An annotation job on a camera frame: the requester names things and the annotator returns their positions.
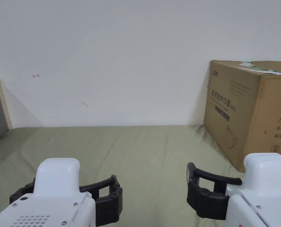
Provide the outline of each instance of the green bedsheet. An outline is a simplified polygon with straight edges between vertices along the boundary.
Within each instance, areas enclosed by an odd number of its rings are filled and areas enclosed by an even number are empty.
[[[197,217],[187,204],[187,163],[215,174],[243,176],[202,126],[12,129],[0,140],[0,212],[51,157],[78,159],[80,185],[117,176],[123,212],[110,226],[224,226],[224,221]],[[201,187],[212,185],[201,179]]]

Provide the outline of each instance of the bed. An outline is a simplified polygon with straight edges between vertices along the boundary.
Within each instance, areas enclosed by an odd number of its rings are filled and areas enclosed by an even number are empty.
[[[225,226],[197,217],[186,202],[188,162],[215,174],[243,177],[203,126],[11,129],[1,86],[0,115],[0,212],[11,194],[32,181],[43,160],[74,157],[81,165],[80,185],[117,176],[123,212],[109,226]],[[201,187],[212,185],[201,179]]]

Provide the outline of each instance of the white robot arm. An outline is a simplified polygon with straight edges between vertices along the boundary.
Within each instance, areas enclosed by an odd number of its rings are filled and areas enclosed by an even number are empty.
[[[207,173],[189,163],[188,204],[202,218],[226,220],[226,227],[281,227],[281,155],[253,153],[244,159],[244,179]],[[199,179],[214,182],[213,191]]]
[[[33,182],[10,196],[0,213],[0,227],[96,227],[117,222],[123,189],[116,176],[79,187],[80,163],[73,158],[47,159]],[[109,187],[109,195],[99,190]]]

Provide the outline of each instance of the cardboard box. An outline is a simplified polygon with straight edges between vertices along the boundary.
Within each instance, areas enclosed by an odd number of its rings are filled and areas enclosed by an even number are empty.
[[[204,126],[232,165],[281,154],[281,61],[212,61]]]

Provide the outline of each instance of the wall mark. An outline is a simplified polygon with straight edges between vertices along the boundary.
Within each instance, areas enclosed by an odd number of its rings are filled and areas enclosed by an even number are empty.
[[[87,108],[89,108],[89,106],[86,103],[83,103],[83,105],[87,106]]]

